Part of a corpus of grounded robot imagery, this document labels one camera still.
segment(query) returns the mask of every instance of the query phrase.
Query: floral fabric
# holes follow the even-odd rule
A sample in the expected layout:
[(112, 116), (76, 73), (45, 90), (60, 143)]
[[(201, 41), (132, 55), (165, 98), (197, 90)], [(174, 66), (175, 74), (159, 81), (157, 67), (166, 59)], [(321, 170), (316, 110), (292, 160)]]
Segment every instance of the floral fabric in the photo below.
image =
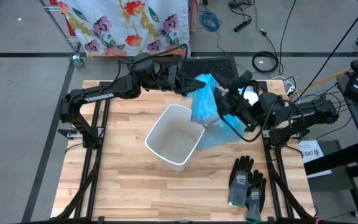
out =
[[(154, 54), (190, 44), (187, 0), (61, 0), (59, 6), (88, 57)], [(184, 56), (185, 49), (169, 54)]]

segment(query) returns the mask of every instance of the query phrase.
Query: butcher block tabletop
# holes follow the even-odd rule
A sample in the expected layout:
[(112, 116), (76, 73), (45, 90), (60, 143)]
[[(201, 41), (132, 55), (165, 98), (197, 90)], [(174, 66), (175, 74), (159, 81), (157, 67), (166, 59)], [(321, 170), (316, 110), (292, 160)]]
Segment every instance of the butcher block tabletop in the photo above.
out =
[[(98, 84), (99, 81), (84, 81), (83, 88)], [(281, 80), (267, 80), (267, 86), (269, 92), (285, 95)], [(228, 205), (227, 198), (233, 163), (236, 158), (246, 155), (255, 160), (253, 169), (258, 169), (267, 178), (262, 219), (274, 217), (261, 137), (252, 143), (240, 140), (196, 151), (183, 172), (168, 169), (147, 149), (144, 143), (147, 134), (165, 108), (174, 103), (191, 108), (191, 100), (184, 100), (171, 92), (153, 90), (142, 90), (142, 94), (133, 100), (111, 100), (92, 219), (104, 216), (105, 220), (244, 221), (247, 209)], [(103, 105), (102, 101), (98, 126), (101, 125)], [(89, 123), (94, 106), (90, 103), (81, 108), (81, 114)], [(255, 133), (257, 130), (246, 134), (246, 138), (252, 138)], [(81, 141), (71, 140), (68, 147)], [(288, 145), (298, 148), (295, 140)], [(51, 217), (62, 212), (76, 194), (85, 152), (82, 146), (67, 151)], [(282, 156), (289, 189), (305, 210), (313, 215), (313, 199), (300, 153), (284, 147)], [(285, 202), (280, 189), (277, 189), (285, 217)], [(88, 197), (89, 189), (84, 196), (82, 217), (85, 216)]]

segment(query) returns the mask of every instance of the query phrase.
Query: white plastic bin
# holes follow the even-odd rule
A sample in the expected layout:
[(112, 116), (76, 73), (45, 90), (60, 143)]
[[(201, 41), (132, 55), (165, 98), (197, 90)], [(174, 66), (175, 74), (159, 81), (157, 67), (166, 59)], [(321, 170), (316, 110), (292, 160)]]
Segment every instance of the white plastic bin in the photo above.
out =
[(190, 109), (169, 105), (145, 140), (148, 149), (177, 172), (185, 169), (205, 131), (202, 125), (190, 122), (190, 118)]

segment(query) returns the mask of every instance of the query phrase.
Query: gray glove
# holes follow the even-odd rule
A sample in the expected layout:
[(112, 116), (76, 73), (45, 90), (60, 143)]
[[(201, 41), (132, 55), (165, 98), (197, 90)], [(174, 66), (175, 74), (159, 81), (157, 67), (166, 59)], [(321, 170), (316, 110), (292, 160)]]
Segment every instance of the gray glove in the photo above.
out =
[(262, 173), (255, 170), (253, 174), (249, 174), (248, 180), (249, 187), (247, 190), (246, 201), (248, 215), (246, 216), (246, 220), (251, 224), (262, 223), (260, 213), (262, 212), (265, 203), (266, 179)]
[(251, 168), (254, 160), (249, 156), (241, 156), (236, 159), (229, 179), (229, 203), (239, 207), (245, 207), (247, 200), (247, 190), (249, 185), (248, 176), (252, 175)]

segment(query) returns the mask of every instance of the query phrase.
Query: concrete floor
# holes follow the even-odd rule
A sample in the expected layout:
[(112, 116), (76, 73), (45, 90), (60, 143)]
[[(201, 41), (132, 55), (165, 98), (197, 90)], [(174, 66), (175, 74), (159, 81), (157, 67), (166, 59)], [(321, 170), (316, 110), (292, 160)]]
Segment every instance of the concrete floor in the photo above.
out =
[[(43, 12), (39, 2), (0, 0), (0, 3), (0, 52), (70, 52), (70, 48), (48, 15)], [(226, 0), (209, 0), (208, 9), (222, 20), (218, 31), (221, 34), (219, 45), (228, 52), (242, 52), (241, 55), (248, 56), (236, 57), (236, 63), (253, 71), (250, 57), (252, 52), (272, 50), (271, 46), (256, 31), (254, 22), (234, 33), (232, 29), (242, 21), (242, 17), (231, 13), (226, 4)], [(268, 32), (276, 49), (279, 48), (291, 4), (292, 1), (286, 0), (258, 0), (256, 3), (258, 26)], [(254, 18), (253, 7), (246, 12)], [(59, 22), (64, 24), (61, 15), (55, 15)], [(282, 45), (282, 63), (285, 67), (283, 76), (293, 75), (298, 86), (307, 85), (357, 15), (358, 3), (354, 0), (298, 0)], [(338, 52), (358, 52), (358, 46), (354, 43), (356, 37), (358, 23)], [(220, 52), (216, 47), (217, 38), (215, 33), (199, 29), (191, 37), (192, 52), (209, 52), (211, 55)], [(319, 53), (320, 57), (293, 57), (288, 54), (290, 52), (314, 52)], [(352, 60), (358, 59), (340, 56), (337, 55), (329, 61), (318, 80), (347, 69)], [(84, 61), (84, 67), (74, 70), (69, 89), (79, 88), (83, 80), (114, 78), (115, 73), (111, 72), (116, 70), (117, 63), (113, 58), (84, 58)], [(22, 220), (48, 132), (53, 126), (55, 108), (69, 63), (69, 59), (64, 57), (0, 58), (0, 223)], [(264, 60), (263, 65), (268, 67), (269, 61)], [(270, 74), (271, 77), (277, 75), (277, 72)], [(255, 78), (266, 77), (255, 75)], [(308, 93), (327, 89), (334, 82), (335, 80), (331, 80), (310, 88)], [(342, 126), (349, 116), (348, 112), (343, 112), (339, 121), (333, 125), (312, 127), (309, 138)], [(353, 134), (356, 132), (354, 123), (350, 122), (345, 128), (321, 139), (338, 139), (341, 146), (346, 147), (358, 142), (358, 136), (355, 138)], [(54, 135), (54, 130), (51, 133), (52, 150), (32, 220), (49, 218), (62, 168), (67, 140), (58, 134)], [(349, 192), (311, 190), (321, 218), (356, 209)], [(358, 223), (358, 218), (350, 215), (334, 220)]]

